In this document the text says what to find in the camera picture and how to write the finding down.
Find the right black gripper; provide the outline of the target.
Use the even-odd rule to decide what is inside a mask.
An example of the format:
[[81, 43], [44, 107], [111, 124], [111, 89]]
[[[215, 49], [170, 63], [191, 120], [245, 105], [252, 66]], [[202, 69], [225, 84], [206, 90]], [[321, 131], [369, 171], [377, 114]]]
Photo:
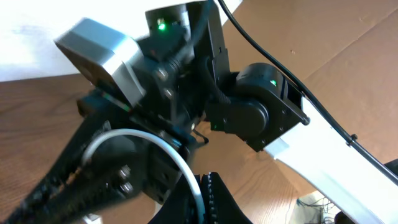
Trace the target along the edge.
[[168, 143], [191, 163], [199, 142], [187, 130], [152, 118], [102, 90], [77, 101], [80, 115], [101, 114], [104, 120], [85, 119], [54, 165], [4, 220], [5, 223], [71, 223], [83, 216], [124, 203], [143, 191], [163, 204], [182, 172], [156, 143], [123, 134], [102, 142], [84, 154], [102, 134], [135, 129]]

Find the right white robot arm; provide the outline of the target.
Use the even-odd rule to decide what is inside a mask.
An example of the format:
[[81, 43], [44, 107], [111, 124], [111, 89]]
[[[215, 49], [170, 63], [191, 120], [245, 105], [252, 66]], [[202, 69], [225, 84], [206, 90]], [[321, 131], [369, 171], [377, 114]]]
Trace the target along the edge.
[[7, 223], [91, 222], [145, 193], [152, 223], [248, 223], [216, 172], [189, 163], [208, 144], [196, 127], [236, 135], [290, 167], [340, 212], [337, 223], [397, 222], [397, 161], [380, 163], [274, 57], [229, 69], [223, 1], [146, 12], [135, 40], [89, 18], [56, 41], [93, 85], [77, 102], [83, 122]]

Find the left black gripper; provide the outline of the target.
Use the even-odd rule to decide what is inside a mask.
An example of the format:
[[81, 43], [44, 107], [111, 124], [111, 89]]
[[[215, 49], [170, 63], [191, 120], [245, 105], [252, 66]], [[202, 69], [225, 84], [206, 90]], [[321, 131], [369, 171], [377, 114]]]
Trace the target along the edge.
[[179, 178], [149, 224], [251, 224], [217, 172], [196, 175], [198, 192]]

